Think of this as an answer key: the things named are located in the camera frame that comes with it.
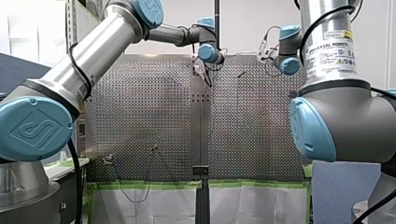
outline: black cable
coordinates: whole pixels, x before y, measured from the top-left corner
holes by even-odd
[[[355,13],[355,16],[353,17],[352,20],[350,20],[350,22],[353,22],[354,20],[356,20],[356,18],[358,18],[359,13],[361,13],[361,7],[363,6],[363,0],[361,0],[361,4],[359,5],[358,11]]]
[[[216,35],[215,31],[212,30],[211,28],[204,26],[204,25],[200,25],[200,24],[194,24],[192,27],[195,27],[195,26],[206,29],[208,32],[212,33],[212,35],[217,39],[217,35]]]
[[[298,0],[294,0],[294,5],[296,5],[296,7],[300,10],[300,3]]]
[[[147,171],[146,171],[146,178],[145,178],[145,181],[148,183],[148,190],[146,191],[145,197],[144,197],[142,200],[139,200],[139,201],[134,201],[134,200],[132,200],[132,199],[128,196],[128,194],[124,191],[124,189],[122,188],[122,182],[121,182],[121,178],[120,178],[119,171],[118,171],[118,168],[117,168],[117,164],[114,162],[114,170],[115,170],[115,172],[116,172],[117,179],[119,180],[119,183],[120,183],[120,190],[121,190],[122,194],[123,194],[123,195],[128,199],[128,201],[131,202],[131,203],[143,203],[143,202],[145,202],[145,201],[148,199],[148,197],[149,197],[149,192],[150,192],[150,187],[151,187],[151,182],[150,182],[151,164],[152,164],[152,160],[153,160],[153,151],[152,151],[152,150],[151,150],[149,156],[150,156],[150,161],[149,161],[149,164],[148,164],[148,169],[147,169]]]
[[[8,96],[8,93],[0,93],[0,102]]]
[[[82,69],[77,65],[76,60],[73,57],[73,49],[74,47],[77,45],[77,43],[73,44],[72,46],[70,46],[69,48],[69,58],[70,61],[72,63],[72,67],[73,69],[84,78],[85,83],[87,84],[87,94],[84,97],[84,100],[86,100],[88,97],[91,96],[92,93],[92,84],[90,79],[87,77],[87,75],[84,73],[84,71],[82,71]]]
[[[73,144],[73,140],[67,142],[69,146],[70,154],[72,155],[73,164],[76,172],[76,193],[77,193],[77,206],[76,206],[76,221],[75,224],[81,223],[81,213],[82,213],[82,175],[81,169],[79,168],[78,154],[76,148]]]
[[[209,71],[211,71],[211,72],[218,72],[218,71],[221,70],[221,68],[224,66],[224,62],[221,63],[220,66],[219,66],[219,68],[216,68],[216,69],[210,68],[209,66],[207,66],[206,63],[204,63],[204,65],[205,65],[205,68],[206,68],[207,70],[209,70]]]
[[[374,88],[374,87],[371,87],[371,88],[370,88],[370,91],[375,91],[375,92],[381,93],[381,94],[383,94],[383,95],[388,96],[390,99],[396,101],[396,96],[393,95],[392,93],[388,92],[388,91],[383,91],[383,90],[380,90],[380,89]]]
[[[376,211],[378,208],[384,206],[388,202],[392,201],[396,197],[396,189],[391,192],[387,197],[376,203],[373,207],[369,208],[367,211],[365,211],[361,216],[359,216],[353,224],[362,224],[363,220],[370,216],[374,211]]]
[[[304,65],[304,45],[305,45],[306,41],[308,40],[309,36],[311,36],[312,32],[315,30],[315,28],[317,28],[323,22],[323,20],[326,19],[326,17],[328,17],[336,12],[339,12],[342,10],[350,10],[350,13],[352,13],[355,9],[356,8],[353,6],[343,6],[343,7],[338,7],[333,10],[330,10],[328,12],[325,12],[316,21],[314,21],[308,27],[308,29],[306,29],[303,39],[301,41],[301,46],[300,46],[300,62],[302,65]]]

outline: pegboard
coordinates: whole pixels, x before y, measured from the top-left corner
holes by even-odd
[[[290,92],[303,86],[305,75],[277,74],[276,67],[265,68],[254,56],[229,58],[214,74],[209,121],[211,178],[304,178],[303,158],[290,133],[289,105]]]
[[[87,106],[89,180],[191,180],[190,82],[191,58],[121,56]]]
[[[87,106],[89,181],[145,179],[148,171],[151,180],[191,180],[197,155],[210,178],[302,180],[289,95],[305,77],[267,71],[254,56],[233,56],[209,89],[189,56],[121,56]],[[154,147],[161,155],[150,154]],[[110,154],[115,165],[104,165]]]

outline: white wall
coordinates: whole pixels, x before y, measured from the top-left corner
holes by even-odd
[[[391,79],[387,76],[391,70],[388,63],[391,2],[392,0],[364,1],[361,14],[353,23],[359,74],[378,88],[386,88],[391,81],[392,86],[396,87],[396,77]],[[213,17],[214,0],[163,0],[163,8],[165,23],[190,26],[200,17]],[[256,51],[271,25],[299,23],[299,11],[292,0],[220,0],[220,45],[227,48],[229,54]],[[277,31],[273,31],[269,37],[271,45],[276,44],[276,37]],[[393,51],[396,52],[396,36],[394,42]],[[125,52],[185,54],[191,53],[191,47],[176,48],[173,45],[143,41]],[[391,68],[396,73],[396,55],[394,58],[395,65]]]

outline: robot end effector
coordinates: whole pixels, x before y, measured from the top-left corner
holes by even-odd
[[[295,75],[300,70],[297,52],[301,46],[302,38],[303,35],[298,25],[287,25],[280,28],[279,53],[275,60],[275,66],[285,75]]]

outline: green tape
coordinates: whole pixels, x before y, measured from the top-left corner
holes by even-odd
[[[278,182],[260,180],[209,180],[210,188],[240,188],[242,186],[274,188],[274,189],[306,189],[305,182]]]
[[[89,159],[85,159],[85,158],[78,159],[79,163],[82,163],[83,161],[88,161],[88,160]],[[65,166],[65,167],[73,167],[74,163],[73,163],[73,160],[71,158],[69,158],[69,159],[67,159],[67,160],[65,160],[65,161],[63,161],[61,163],[59,163],[58,161],[50,162],[50,163],[46,164],[45,167],[51,167],[51,166],[54,166],[54,165]]]
[[[89,183],[90,190],[106,190],[106,189],[157,189],[157,190],[171,190],[171,189],[200,189],[202,187],[201,181],[186,181],[186,182],[145,182],[141,180],[123,180],[117,182],[101,182]]]
[[[306,178],[312,178],[314,166],[312,164],[303,165],[304,175]]]

